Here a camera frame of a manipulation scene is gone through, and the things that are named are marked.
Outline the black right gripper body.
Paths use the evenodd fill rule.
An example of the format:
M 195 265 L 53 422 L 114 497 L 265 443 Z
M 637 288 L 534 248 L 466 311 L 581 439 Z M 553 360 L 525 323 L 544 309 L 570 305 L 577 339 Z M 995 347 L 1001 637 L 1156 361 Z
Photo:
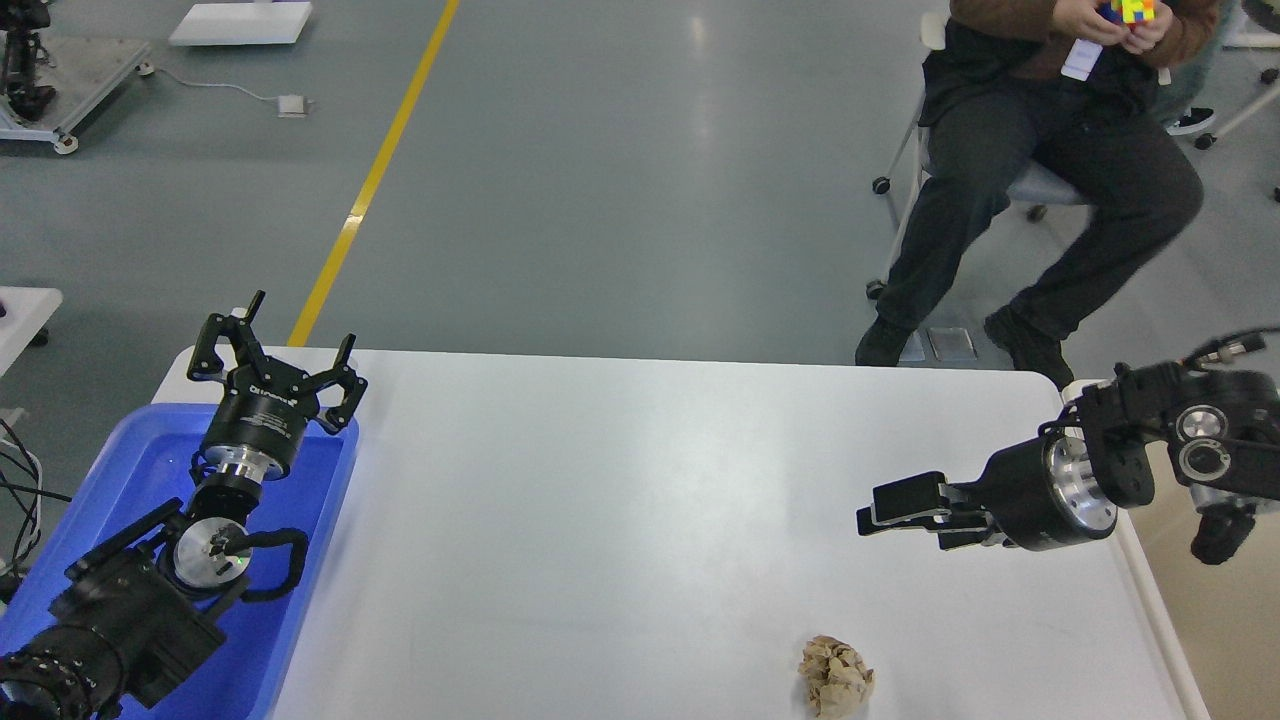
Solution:
M 1046 434 L 993 454 L 966 489 L 996 542 L 1029 551 L 1108 538 L 1117 506 L 1094 478 L 1083 439 Z

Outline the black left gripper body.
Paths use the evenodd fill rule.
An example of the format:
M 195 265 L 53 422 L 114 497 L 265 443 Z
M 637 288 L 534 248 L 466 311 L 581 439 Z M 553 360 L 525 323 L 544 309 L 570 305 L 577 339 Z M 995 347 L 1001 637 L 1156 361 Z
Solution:
M 238 366 L 227 374 L 224 395 L 200 445 L 204 461 L 259 465 L 250 477 L 275 480 L 291 474 L 306 427 L 317 411 L 315 395 L 296 397 L 306 373 L 288 364 L 265 372 Z

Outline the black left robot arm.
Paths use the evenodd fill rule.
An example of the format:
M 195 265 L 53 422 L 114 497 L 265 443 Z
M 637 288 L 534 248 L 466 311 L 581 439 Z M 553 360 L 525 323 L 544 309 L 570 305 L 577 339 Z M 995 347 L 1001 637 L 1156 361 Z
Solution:
M 211 314 L 187 377 L 110 434 L 3 618 L 5 719 L 252 719 L 274 701 L 355 465 L 369 386 Z

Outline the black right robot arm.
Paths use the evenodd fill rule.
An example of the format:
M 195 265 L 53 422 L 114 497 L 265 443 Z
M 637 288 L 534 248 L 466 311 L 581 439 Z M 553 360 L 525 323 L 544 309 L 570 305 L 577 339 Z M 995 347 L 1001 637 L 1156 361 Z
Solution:
M 873 489 L 858 533 L 920 529 L 942 550 L 972 544 L 1043 552 L 1108 538 L 1124 509 L 1155 501 L 1148 448 L 1164 443 L 1188 489 L 1198 530 L 1192 555 L 1231 559 L 1257 518 L 1277 511 L 1277 386 L 1236 370 L 1275 325 L 1213 337 L 1185 357 L 1083 386 L 1033 439 L 993 454 L 978 479 L 954 484 L 927 471 Z

